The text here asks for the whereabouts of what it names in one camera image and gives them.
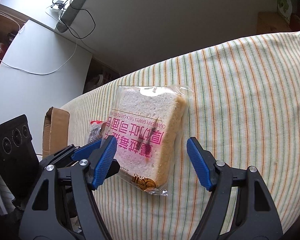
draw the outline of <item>red label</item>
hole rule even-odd
[[[161,120],[113,109],[106,121],[103,137],[116,137],[117,152],[150,158],[154,148],[161,144],[165,128]]]
[[[102,123],[102,122],[103,121],[96,120],[96,121],[90,121],[90,124],[93,124],[93,123],[99,124],[99,123]]]

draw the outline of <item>striped cloth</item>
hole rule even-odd
[[[84,145],[90,120],[108,117],[118,85],[182,84],[194,91],[169,196],[152,196],[118,176],[95,193],[114,239],[190,239],[209,199],[186,153],[195,136],[216,159],[260,171],[283,231],[300,214],[300,32],[240,38],[140,69],[65,106],[68,142]],[[222,232],[230,229],[236,190]]]

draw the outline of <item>black camera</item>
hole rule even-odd
[[[29,193],[39,168],[26,115],[0,124],[0,175],[16,199]]]

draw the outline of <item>bread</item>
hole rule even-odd
[[[168,180],[174,141],[187,105],[186,99],[166,87],[121,87],[117,98],[110,117],[120,119],[120,123],[124,121],[129,127],[126,126],[125,134],[120,133],[118,127],[112,130],[118,140],[114,158],[122,172],[141,189],[159,188]],[[121,143],[126,138],[131,147]],[[138,150],[134,148],[133,151],[132,145],[137,145]]]

